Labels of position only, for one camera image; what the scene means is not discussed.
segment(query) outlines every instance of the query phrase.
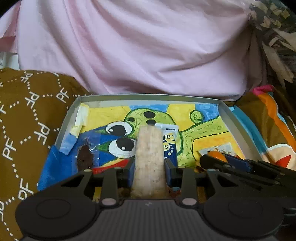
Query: green cartoon creature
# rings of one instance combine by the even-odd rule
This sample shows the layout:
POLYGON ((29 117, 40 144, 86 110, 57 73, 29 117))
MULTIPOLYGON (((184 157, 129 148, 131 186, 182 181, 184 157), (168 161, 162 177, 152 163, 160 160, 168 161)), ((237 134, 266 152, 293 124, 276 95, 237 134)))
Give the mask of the green cartoon creature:
MULTIPOLYGON (((202 137, 228 132, 228 129, 226 128, 220 116, 217 116, 215 119, 202 122, 202 113, 197 110, 194 110, 190 113, 190 119, 195 124, 187 130, 178 132, 176 146, 178 155, 178 165, 194 167, 196 166, 196 160, 193 155, 193 141, 195 139, 199 139, 202 137)), ((172 125, 176 124, 174 120, 171 118, 171 116, 167 113, 147 108, 139 108, 130 111, 126 115, 124 121, 121 122, 121 124, 119 122, 116 122, 116 129, 122 129, 122 136, 124 136, 124 138, 129 138, 130 140, 134 141, 137 139, 140 126, 155 125, 156 123, 172 125)), ((104 134, 114 134, 113 129, 115 128, 112 127, 113 129, 110 129, 110 126, 113 126, 112 123, 107 125, 105 129, 99 130, 98 132, 104 134)), ((98 147, 98 149, 105 151, 105 145, 101 146, 104 147, 104 150, 100 147, 98 147)))

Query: cartoon eye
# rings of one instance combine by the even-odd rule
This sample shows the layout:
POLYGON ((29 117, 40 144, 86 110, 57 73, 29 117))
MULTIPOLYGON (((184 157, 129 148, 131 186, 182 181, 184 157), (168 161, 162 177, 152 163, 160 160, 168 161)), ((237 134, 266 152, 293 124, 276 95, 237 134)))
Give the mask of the cartoon eye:
POLYGON ((132 126, 125 121, 116 121, 106 126, 106 131, 114 136, 122 137, 132 132, 132 126))
POLYGON ((108 150, 118 158, 130 158, 136 153, 136 140, 126 137, 119 138, 110 143, 108 150))

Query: brown substance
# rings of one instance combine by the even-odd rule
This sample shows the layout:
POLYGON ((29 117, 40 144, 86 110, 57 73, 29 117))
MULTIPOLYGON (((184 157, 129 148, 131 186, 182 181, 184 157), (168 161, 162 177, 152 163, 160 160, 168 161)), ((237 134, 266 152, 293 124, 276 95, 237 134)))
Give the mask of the brown substance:
POLYGON ((85 169, 91 169, 93 166, 93 158, 94 155, 89 150, 89 146, 86 144, 82 146, 77 156, 78 171, 80 172, 85 169))

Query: orange object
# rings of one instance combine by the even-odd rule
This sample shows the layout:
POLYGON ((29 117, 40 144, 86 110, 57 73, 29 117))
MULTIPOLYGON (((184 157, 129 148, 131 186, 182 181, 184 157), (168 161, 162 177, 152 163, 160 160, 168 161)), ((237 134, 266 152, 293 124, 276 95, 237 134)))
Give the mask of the orange object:
POLYGON ((223 162, 228 162, 226 160, 225 156, 222 153, 218 152, 218 151, 209 151, 207 154, 209 156, 217 158, 217 159, 219 159, 219 160, 221 160, 223 162))

